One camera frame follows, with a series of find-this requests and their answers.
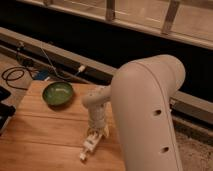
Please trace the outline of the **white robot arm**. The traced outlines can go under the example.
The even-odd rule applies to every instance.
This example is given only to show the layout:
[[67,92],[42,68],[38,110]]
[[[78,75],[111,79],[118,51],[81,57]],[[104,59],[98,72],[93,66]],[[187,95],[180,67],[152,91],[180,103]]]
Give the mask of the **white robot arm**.
[[89,112],[89,133],[106,127],[110,103],[126,171],[183,171],[170,99],[185,80],[182,62],[171,55],[131,61],[119,68],[111,84],[82,99]]

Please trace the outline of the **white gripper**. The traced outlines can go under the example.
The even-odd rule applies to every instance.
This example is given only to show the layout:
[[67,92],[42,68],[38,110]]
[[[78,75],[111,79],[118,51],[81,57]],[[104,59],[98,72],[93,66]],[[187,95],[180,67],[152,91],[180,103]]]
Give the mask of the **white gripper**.
[[103,136],[109,137],[109,128],[106,126],[106,106],[100,105],[89,109],[89,127],[87,129],[87,136],[93,135],[94,130],[103,130]]

